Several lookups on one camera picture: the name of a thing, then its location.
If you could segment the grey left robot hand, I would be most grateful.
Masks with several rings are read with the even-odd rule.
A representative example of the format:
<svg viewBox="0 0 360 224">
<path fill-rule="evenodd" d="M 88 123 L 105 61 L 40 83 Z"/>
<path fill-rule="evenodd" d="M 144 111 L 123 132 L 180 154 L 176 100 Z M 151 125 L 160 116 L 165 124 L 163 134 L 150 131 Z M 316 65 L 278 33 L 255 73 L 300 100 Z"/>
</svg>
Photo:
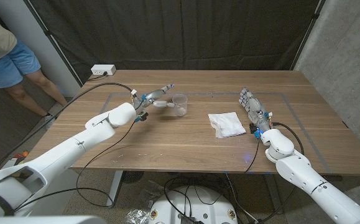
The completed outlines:
<svg viewBox="0 0 360 224">
<path fill-rule="evenodd" d="M 140 115 L 144 112 L 144 108 L 152 105 L 157 108 L 164 108 L 164 107 L 174 107 L 173 103 L 169 103 L 168 101 L 159 101 L 159 98 L 161 98 L 163 95 L 166 94 L 166 92 L 173 88 L 174 84 L 169 84 L 167 86 L 164 86 L 161 89 L 154 90 L 150 93 L 147 93 L 146 95 L 137 96 L 137 91 L 132 90 L 132 102 L 133 107 L 136 111 L 136 114 Z"/>
</svg>

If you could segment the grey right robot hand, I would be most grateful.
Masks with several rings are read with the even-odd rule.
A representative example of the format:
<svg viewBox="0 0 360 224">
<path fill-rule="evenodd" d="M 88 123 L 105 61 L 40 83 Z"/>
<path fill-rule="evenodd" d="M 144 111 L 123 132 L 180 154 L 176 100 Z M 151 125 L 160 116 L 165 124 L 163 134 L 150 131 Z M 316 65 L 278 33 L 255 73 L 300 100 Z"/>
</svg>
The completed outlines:
<svg viewBox="0 0 360 224">
<path fill-rule="evenodd" d="M 246 110 L 251 122 L 259 128 L 260 131 L 265 132 L 271 129 L 269 119 L 265 115 L 267 111 L 264 105 L 254 95 L 244 87 L 240 92 L 240 104 Z"/>
</svg>

